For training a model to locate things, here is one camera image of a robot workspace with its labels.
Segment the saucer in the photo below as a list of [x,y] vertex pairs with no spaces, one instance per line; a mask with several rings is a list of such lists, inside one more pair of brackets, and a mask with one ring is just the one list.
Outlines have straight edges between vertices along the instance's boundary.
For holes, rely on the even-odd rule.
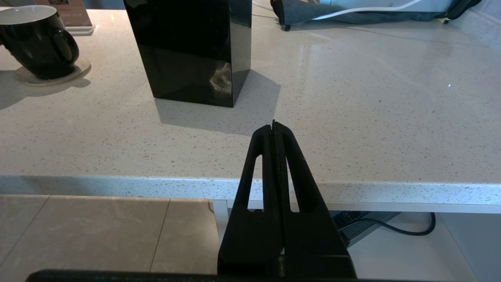
[[60,84],[66,81],[69,81],[83,72],[85,72],[88,68],[90,68],[91,62],[85,58],[78,59],[75,62],[75,70],[69,75],[56,78],[56,79],[39,79],[34,74],[32,74],[25,67],[20,67],[14,72],[14,79],[31,86],[49,86]]

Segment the qr code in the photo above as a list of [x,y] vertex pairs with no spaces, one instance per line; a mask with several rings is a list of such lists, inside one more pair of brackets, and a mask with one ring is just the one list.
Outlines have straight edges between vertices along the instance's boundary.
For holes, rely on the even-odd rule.
[[70,0],[49,0],[49,5],[70,5]]

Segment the speckled countertop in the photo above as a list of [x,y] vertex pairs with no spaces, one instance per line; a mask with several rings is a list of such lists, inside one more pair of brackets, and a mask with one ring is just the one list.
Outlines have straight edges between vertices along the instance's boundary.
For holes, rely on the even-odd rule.
[[125,11],[89,14],[79,80],[21,85],[0,48],[0,193],[233,199],[252,132],[276,119],[329,204],[501,212],[501,55],[452,26],[284,32],[254,7],[252,70],[223,108],[154,99]]

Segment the black mug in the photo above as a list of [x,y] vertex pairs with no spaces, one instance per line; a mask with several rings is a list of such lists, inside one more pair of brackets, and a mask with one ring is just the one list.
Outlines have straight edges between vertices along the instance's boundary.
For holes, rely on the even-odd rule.
[[0,42],[39,79],[75,70],[79,50],[56,8],[32,5],[0,11]]

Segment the mug handle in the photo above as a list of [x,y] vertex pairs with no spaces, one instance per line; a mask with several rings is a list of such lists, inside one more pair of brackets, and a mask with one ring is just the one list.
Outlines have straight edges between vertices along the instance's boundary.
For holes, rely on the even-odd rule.
[[56,29],[54,36],[61,36],[71,51],[71,60],[68,60],[63,54],[61,54],[61,51],[59,51],[59,57],[67,63],[75,63],[80,55],[80,50],[78,49],[77,42],[73,36],[71,36],[71,34],[64,29]]

